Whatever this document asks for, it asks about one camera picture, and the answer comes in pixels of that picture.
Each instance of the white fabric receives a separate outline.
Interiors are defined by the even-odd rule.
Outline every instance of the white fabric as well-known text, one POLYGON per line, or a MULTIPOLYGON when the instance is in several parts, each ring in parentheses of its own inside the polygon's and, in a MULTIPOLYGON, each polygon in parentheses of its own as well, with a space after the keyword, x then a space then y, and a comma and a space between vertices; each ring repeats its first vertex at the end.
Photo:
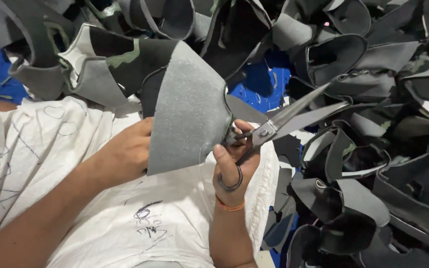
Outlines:
MULTIPOLYGON (((111 137, 139 121, 138 111, 138 103, 113 113, 66 97, 25 101, 15 111, 0 113, 0 228, 111 137)), ((102 192, 78 216, 47 267, 133 268, 148 260, 175 261, 186 268, 213 267, 208 229, 215 204, 214 163, 210 155, 205 164, 102 192)), ((274 146, 268 143, 246 194, 246 224, 254 254, 274 201, 278 169, 274 146)))

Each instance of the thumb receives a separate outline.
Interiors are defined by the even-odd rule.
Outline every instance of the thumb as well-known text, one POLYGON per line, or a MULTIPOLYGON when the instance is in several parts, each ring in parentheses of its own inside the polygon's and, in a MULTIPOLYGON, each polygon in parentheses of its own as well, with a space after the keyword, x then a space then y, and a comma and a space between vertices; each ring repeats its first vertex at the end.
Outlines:
POLYGON ((219 144, 215 145, 213 147, 213 156, 221 170, 224 185, 228 187, 235 186, 239 180, 238 168, 226 148, 219 144))

